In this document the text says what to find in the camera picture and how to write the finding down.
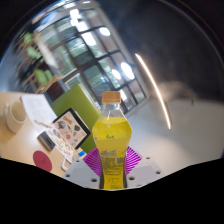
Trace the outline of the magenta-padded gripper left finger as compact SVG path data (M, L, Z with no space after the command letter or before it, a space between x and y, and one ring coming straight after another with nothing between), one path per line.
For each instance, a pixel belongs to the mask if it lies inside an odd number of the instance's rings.
M100 175L99 153L97 149L93 149L83 159L75 159L63 178L84 188L98 189L100 187Z

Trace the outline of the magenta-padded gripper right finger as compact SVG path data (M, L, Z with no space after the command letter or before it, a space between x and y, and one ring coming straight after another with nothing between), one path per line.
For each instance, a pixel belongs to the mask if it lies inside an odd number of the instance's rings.
M150 156L142 156L131 147L125 159L125 177L128 189L143 187L163 177L163 172Z

